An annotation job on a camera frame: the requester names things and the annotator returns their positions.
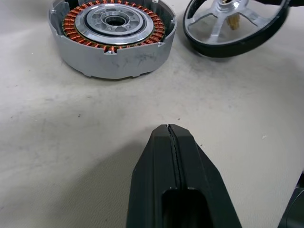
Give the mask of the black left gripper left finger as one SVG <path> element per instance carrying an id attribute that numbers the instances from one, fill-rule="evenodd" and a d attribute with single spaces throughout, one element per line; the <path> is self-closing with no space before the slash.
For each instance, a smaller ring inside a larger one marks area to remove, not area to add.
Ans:
<path id="1" fill-rule="evenodd" d="M 163 228 L 170 195 L 181 187 L 176 150 L 170 125 L 152 131 L 132 173 L 126 228 Z"/>

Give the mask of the spoked rotor black rim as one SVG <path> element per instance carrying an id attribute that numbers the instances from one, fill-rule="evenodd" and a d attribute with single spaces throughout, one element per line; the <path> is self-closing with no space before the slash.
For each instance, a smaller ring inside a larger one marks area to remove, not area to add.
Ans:
<path id="1" fill-rule="evenodd" d="M 210 8 L 196 13 L 207 0 L 190 0 L 184 16 L 183 31 L 196 51 L 207 57 L 226 58 L 249 52 L 267 42 L 285 23 L 290 9 L 291 0 L 264 1 L 263 4 L 278 5 L 277 12 L 269 17 L 263 17 L 250 9 L 250 0 L 213 0 Z M 190 32 L 190 27 L 200 20 L 214 16 L 216 22 L 207 41 L 203 42 Z M 244 37 L 229 42 L 219 42 L 220 31 L 228 20 L 242 16 L 256 26 L 257 30 Z"/>

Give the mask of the dark grey motor lid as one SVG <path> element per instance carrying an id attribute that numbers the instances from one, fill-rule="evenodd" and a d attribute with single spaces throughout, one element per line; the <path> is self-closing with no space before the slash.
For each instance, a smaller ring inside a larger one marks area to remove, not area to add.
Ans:
<path id="1" fill-rule="evenodd" d="M 278 228 L 304 228 L 304 171 L 300 175 Z"/>

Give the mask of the silver motor housing copper windings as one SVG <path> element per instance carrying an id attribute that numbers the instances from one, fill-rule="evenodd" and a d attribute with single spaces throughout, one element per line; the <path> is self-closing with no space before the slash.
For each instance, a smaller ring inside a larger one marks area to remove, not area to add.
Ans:
<path id="1" fill-rule="evenodd" d="M 111 80 L 161 67 L 177 27 L 163 0 L 53 0 L 48 21 L 69 66 Z"/>

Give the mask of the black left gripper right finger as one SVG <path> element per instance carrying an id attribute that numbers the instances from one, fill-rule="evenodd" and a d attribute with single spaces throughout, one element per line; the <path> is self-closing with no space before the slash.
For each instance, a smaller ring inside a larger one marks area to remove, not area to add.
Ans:
<path id="1" fill-rule="evenodd" d="M 169 125 L 180 171 L 181 228 L 242 228 L 224 181 L 189 130 Z"/>

